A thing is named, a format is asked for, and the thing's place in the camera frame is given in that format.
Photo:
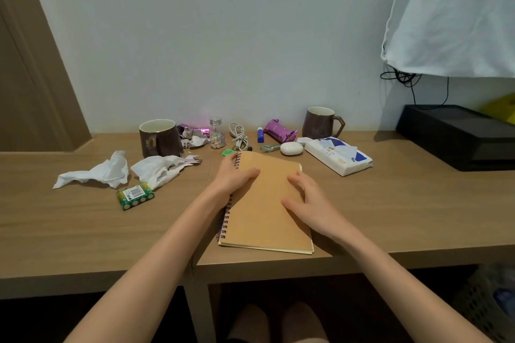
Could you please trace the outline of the person's right hand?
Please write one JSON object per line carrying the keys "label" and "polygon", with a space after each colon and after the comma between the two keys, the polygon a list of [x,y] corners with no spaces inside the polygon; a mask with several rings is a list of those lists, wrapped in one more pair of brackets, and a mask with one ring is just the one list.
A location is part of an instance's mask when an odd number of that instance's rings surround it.
{"label": "person's right hand", "polygon": [[297,216],[316,232],[343,244],[356,233],[356,228],[336,210],[325,196],[322,188],[311,177],[298,172],[289,175],[288,181],[303,192],[303,201],[308,204],[306,216]]}

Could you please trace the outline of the person's left hand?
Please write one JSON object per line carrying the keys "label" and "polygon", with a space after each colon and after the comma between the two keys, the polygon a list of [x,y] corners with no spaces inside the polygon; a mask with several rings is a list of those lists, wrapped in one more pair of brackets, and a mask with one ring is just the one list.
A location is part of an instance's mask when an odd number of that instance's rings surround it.
{"label": "person's left hand", "polygon": [[238,189],[243,187],[246,183],[237,183],[236,181],[236,159],[240,158],[238,153],[226,156],[222,159],[222,163],[214,180],[207,187],[208,194],[213,198],[215,205],[221,209],[226,206],[230,196]]}

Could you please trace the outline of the brown kraft spiral notebook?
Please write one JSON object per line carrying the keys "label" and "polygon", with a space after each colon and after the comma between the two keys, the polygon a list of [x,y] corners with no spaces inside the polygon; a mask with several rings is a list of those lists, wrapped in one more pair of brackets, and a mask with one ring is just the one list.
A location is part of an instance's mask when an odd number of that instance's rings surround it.
{"label": "brown kraft spiral notebook", "polygon": [[232,194],[226,207],[218,245],[312,255],[309,226],[282,204],[283,198],[303,202],[303,191],[287,177],[302,171],[300,163],[254,151],[235,160],[239,170],[260,169],[260,174]]}

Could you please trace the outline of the person's left forearm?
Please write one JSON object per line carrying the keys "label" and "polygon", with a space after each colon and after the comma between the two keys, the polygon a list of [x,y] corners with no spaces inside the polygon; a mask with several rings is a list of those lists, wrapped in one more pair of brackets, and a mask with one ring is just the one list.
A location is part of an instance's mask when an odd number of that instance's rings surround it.
{"label": "person's left forearm", "polygon": [[231,191],[207,187],[88,311],[64,343],[150,343],[214,216]]}

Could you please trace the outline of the person's right forearm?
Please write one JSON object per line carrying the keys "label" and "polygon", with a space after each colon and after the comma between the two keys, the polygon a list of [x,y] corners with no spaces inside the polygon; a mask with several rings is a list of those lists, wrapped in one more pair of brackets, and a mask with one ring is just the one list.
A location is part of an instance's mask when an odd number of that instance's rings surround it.
{"label": "person's right forearm", "polygon": [[415,343],[493,343],[354,226],[330,229]]}

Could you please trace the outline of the small glass bottle of candies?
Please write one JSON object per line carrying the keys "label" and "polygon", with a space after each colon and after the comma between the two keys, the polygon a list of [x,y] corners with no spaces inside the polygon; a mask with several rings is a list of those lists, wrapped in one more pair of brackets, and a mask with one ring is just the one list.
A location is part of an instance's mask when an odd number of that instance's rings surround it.
{"label": "small glass bottle of candies", "polygon": [[210,117],[209,119],[209,142],[214,150],[221,149],[226,145],[222,119],[220,117]]}

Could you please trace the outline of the white oval earbud case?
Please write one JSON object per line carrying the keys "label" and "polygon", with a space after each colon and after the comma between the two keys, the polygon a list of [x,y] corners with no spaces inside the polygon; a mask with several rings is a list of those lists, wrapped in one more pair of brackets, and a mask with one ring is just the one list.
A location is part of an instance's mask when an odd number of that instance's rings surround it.
{"label": "white oval earbud case", "polygon": [[280,152],[284,156],[298,156],[302,154],[303,151],[303,145],[296,141],[285,142],[280,145]]}

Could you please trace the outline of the purple snack packet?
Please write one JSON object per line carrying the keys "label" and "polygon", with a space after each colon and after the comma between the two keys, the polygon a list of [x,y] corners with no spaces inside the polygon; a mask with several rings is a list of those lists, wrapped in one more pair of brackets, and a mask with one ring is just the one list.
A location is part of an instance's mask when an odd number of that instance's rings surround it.
{"label": "purple snack packet", "polygon": [[270,135],[280,144],[294,142],[297,138],[297,130],[292,131],[280,124],[278,119],[270,120],[263,129],[264,133]]}

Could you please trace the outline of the white and blue tissue pack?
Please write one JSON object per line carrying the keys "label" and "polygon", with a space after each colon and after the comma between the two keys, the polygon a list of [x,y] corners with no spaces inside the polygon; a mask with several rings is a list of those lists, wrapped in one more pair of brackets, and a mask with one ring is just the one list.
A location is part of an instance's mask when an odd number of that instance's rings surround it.
{"label": "white and blue tissue pack", "polygon": [[373,160],[356,146],[334,138],[307,139],[304,150],[341,177],[373,167]]}

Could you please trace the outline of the crumpled purple foil wrapper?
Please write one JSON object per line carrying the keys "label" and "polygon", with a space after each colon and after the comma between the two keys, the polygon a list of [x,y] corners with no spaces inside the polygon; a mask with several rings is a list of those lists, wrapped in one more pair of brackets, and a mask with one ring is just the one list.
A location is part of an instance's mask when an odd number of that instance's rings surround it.
{"label": "crumpled purple foil wrapper", "polygon": [[178,131],[183,149],[196,149],[209,143],[209,128],[179,124]]}

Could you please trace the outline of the crumpled white tissue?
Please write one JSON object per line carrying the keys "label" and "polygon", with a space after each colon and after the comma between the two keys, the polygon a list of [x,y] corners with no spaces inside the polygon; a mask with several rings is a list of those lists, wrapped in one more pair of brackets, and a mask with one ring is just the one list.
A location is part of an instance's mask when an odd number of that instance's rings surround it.
{"label": "crumpled white tissue", "polygon": [[141,183],[146,183],[151,190],[157,190],[169,183],[187,166],[201,164],[196,155],[185,158],[178,156],[150,156],[133,164],[131,170]]}
{"label": "crumpled white tissue", "polygon": [[60,174],[53,189],[59,189],[74,181],[81,184],[96,181],[116,189],[120,185],[128,183],[128,176],[129,169],[125,158],[125,151],[115,151],[109,160],[105,160],[90,170],[69,171]]}

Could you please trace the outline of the brown mug with gold rim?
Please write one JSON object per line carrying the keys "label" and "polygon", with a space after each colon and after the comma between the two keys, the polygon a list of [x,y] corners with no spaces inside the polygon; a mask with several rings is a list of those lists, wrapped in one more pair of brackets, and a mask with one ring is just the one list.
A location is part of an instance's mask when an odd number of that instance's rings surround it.
{"label": "brown mug with gold rim", "polygon": [[139,126],[139,137],[143,158],[151,156],[184,157],[178,126],[173,120],[146,121]]}

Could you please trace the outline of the pack of green batteries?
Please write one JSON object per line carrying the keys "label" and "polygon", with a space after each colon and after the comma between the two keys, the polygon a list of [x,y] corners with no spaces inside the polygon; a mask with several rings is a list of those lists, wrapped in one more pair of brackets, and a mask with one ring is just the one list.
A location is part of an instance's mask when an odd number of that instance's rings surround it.
{"label": "pack of green batteries", "polygon": [[140,182],[134,186],[118,190],[116,197],[122,210],[126,211],[154,199],[155,193],[146,182]]}

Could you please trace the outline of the person's right leg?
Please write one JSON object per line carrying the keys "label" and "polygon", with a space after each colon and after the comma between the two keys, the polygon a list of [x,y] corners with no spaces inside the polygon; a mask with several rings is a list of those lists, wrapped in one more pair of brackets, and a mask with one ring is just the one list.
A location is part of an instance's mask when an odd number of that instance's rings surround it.
{"label": "person's right leg", "polygon": [[282,343],[329,343],[320,319],[304,302],[296,302],[285,311],[281,321]]}

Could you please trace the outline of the person's leg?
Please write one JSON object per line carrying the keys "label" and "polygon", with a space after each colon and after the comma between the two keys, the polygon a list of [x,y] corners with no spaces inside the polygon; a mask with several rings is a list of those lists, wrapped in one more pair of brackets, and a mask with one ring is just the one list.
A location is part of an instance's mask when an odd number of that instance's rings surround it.
{"label": "person's leg", "polygon": [[282,343],[329,343],[320,319],[304,302],[296,302],[285,311],[281,321]]}
{"label": "person's leg", "polygon": [[254,304],[245,305],[237,314],[224,343],[271,343],[267,314]]}

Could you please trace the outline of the person's left leg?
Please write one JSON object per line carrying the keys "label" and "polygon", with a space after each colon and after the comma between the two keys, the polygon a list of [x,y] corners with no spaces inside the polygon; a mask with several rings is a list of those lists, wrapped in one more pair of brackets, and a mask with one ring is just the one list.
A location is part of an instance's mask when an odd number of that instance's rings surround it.
{"label": "person's left leg", "polygon": [[245,305],[237,314],[224,343],[271,343],[267,314],[254,304]]}

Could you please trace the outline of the black box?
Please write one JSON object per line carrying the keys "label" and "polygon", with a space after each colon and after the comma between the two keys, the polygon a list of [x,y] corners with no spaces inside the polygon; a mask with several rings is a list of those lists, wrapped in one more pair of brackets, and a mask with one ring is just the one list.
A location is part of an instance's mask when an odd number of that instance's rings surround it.
{"label": "black box", "polygon": [[515,171],[515,125],[459,105],[405,105],[396,132],[459,171]]}

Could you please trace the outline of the white plastic basket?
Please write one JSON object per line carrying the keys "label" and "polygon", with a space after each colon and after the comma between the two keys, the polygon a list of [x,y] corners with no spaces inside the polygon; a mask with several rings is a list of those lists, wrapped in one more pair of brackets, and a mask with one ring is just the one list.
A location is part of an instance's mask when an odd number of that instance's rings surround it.
{"label": "white plastic basket", "polygon": [[515,263],[480,265],[452,306],[494,342],[515,343]]}

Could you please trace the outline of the yellow object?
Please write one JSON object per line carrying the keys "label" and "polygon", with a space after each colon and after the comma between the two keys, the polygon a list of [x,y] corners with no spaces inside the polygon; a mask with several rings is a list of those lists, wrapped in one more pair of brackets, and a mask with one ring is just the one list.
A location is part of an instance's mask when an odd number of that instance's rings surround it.
{"label": "yellow object", "polygon": [[515,125],[515,93],[507,94],[482,106],[480,113]]}

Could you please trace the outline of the brown wooden door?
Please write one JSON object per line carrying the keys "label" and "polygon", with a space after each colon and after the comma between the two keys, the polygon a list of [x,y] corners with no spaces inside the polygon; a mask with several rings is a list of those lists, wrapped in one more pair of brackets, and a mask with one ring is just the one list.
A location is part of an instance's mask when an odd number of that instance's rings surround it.
{"label": "brown wooden door", "polygon": [[0,152],[92,139],[40,0],[0,0]]}

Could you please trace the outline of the white hanging cloth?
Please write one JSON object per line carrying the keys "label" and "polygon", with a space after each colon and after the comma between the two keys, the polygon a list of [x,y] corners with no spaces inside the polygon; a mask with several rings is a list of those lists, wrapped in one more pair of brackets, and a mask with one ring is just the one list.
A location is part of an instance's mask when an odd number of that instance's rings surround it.
{"label": "white hanging cloth", "polygon": [[515,0],[393,0],[381,59],[406,73],[515,78]]}

